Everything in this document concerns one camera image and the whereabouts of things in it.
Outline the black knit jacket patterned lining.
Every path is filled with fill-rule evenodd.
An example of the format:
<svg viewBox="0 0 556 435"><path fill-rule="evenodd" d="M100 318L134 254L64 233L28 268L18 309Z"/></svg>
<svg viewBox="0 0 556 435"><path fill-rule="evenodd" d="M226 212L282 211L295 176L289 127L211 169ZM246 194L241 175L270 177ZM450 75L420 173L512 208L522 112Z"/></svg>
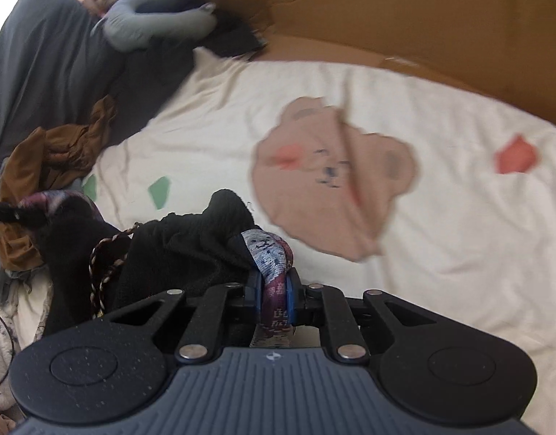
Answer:
<svg viewBox="0 0 556 435"><path fill-rule="evenodd" d="M46 214L32 240L50 271L52 302L44 335L53 335L171 289L191 298L208 288L263 281L254 347L290 346L287 275L293 252L254 224L230 190L212 194L199 214L168 214L119 231L82 194L46 191L26 200Z"/></svg>

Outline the brown crumpled garment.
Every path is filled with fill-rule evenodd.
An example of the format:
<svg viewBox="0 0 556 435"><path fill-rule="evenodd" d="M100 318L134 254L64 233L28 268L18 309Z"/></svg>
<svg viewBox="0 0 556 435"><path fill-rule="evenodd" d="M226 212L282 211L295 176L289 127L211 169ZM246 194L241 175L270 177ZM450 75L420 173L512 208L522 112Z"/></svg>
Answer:
<svg viewBox="0 0 556 435"><path fill-rule="evenodd" d="M16 206L31 194L60 190L86 176L108 142L115 116L116 105L106 96L93 106L88 125L33 130L3 167L0 201ZM15 224L0 225L0 264L7 271L23 272L41 266L43 259L27 231Z"/></svg>

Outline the white fluffy spotted fabric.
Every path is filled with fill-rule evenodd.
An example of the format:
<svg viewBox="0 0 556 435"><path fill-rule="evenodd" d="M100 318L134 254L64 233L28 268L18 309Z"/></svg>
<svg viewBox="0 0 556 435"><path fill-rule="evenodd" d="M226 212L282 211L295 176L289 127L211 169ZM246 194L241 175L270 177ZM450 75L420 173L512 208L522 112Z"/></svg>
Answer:
<svg viewBox="0 0 556 435"><path fill-rule="evenodd" d="M17 352L19 352L19 344L13 323L0 308L0 413L4 413L15 405L8 375L10 364Z"/></svg>

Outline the cream bear print bedsheet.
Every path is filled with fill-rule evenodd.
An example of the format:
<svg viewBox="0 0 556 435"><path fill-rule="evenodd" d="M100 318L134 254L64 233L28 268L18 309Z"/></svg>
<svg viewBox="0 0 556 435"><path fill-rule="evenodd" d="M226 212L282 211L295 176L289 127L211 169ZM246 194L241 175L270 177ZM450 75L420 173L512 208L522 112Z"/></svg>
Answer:
<svg viewBox="0 0 556 435"><path fill-rule="evenodd" d="M254 347L246 283L44 335L23 434L556 434L556 127L389 71L198 48L87 198L119 231L230 190L305 288Z"/></svg>

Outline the dark grey blanket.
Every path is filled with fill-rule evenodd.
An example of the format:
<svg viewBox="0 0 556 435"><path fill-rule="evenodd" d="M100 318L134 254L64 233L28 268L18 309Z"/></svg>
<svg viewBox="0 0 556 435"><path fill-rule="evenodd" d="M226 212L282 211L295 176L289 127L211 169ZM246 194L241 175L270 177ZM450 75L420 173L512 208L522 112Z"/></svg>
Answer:
<svg viewBox="0 0 556 435"><path fill-rule="evenodd" d="M112 97L108 143L142 130L194 68L193 48L152 40L119 53L77 0L18 0L0 30L0 168L37 128L88 125Z"/></svg>

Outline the grey long sleeve garment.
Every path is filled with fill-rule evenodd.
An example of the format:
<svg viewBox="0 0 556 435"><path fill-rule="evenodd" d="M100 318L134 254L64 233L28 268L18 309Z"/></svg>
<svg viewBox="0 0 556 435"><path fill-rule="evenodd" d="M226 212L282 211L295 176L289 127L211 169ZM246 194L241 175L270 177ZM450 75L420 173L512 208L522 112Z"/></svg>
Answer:
<svg viewBox="0 0 556 435"><path fill-rule="evenodd" d="M119 0L102 19L108 43L119 52L146 48L151 40L199 41L217 26L208 0Z"/></svg>

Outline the brown cardboard box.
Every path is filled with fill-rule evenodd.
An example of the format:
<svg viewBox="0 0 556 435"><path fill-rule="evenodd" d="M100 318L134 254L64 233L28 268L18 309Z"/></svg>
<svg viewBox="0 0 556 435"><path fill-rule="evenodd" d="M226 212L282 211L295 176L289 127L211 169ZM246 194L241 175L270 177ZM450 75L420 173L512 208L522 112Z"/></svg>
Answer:
<svg viewBox="0 0 556 435"><path fill-rule="evenodd" d="M405 59L556 125L556 0L219 0L282 36Z"/></svg>

